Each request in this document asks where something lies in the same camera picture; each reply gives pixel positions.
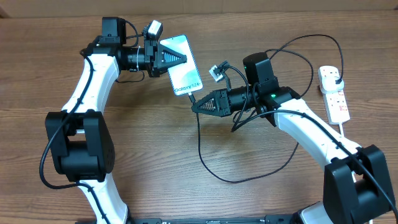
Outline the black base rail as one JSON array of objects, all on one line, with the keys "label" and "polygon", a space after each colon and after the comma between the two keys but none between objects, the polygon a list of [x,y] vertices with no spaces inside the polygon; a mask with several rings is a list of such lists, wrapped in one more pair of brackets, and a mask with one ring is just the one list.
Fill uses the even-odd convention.
[{"label": "black base rail", "polygon": [[293,215],[266,215],[264,217],[240,218],[188,218],[162,220],[160,218],[131,218],[127,224],[293,224],[299,223]]}]

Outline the white power strip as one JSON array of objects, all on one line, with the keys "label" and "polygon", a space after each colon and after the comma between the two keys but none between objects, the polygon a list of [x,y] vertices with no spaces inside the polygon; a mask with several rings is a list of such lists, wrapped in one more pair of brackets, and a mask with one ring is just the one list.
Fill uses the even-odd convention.
[{"label": "white power strip", "polygon": [[[338,77],[339,71],[336,67],[324,65],[318,69],[318,79],[321,77]],[[350,120],[348,106],[345,98],[345,93],[342,90],[323,94],[323,100],[326,109],[326,115],[330,124],[342,124]]]}]

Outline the Samsung Galaxy smartphone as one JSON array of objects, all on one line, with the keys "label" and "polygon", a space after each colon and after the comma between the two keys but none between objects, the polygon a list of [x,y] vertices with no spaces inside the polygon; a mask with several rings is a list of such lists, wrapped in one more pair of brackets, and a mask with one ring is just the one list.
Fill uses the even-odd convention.
[{"label": "Samsung Galaxy smartphone", "polygon": [[160,41],[165,47],[187,56],[187,61],[168,69],[175,95],[201,90],[203,84],[186,35],[177,35]]}]

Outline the white charger plug adapter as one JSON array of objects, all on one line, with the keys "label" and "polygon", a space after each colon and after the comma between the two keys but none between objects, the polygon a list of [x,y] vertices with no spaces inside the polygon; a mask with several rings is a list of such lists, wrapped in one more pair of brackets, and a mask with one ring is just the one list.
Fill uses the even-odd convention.
[{"label": "white charger plug adapter", "polygon": [[344,87],[344,81],[338,77],[321,77],[320,79],[320,90],[323,94],[334,93],[342,90]]}]

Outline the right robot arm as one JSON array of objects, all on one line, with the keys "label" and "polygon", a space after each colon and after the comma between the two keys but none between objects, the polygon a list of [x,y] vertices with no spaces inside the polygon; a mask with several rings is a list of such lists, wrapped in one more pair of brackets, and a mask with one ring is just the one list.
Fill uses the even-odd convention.
[{"label": "right robot arm", "polygon": [[320,119],[302,97],[280,86],[264,52],[243,60],[244,86],[212,91],[193,102],[195,114],[225,117],[255,109],[256,116],[292,136],[324,172],[323,198],[266,223],[367,223],[395,212],[396,201],[383,152],[346,139]]}]

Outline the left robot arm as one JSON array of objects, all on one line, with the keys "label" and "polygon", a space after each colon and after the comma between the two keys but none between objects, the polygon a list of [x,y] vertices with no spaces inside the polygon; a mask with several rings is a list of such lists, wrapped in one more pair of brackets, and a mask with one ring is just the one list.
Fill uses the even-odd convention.
[{"label": "left robot arm", "polygon": [[159,43],[163,25],[153,20],[133,38],[144,46],[128,46],[126,27],[120,17],[103,17],[102,33],[80,50],[84,67],[69,101],[45,119],[48,143],[39,164],[44,185],[56,189],[44,176],[47,154],[52,155],[57,173],[69,181],[63,189],[80,188],[95,215],[95,223],[134,223],[129,207],[122,201],[113,179],[115,149],[104,120],[104,108],[122,71],[142,72],[159,77],[168,68],[187,62],[187,56]]}]

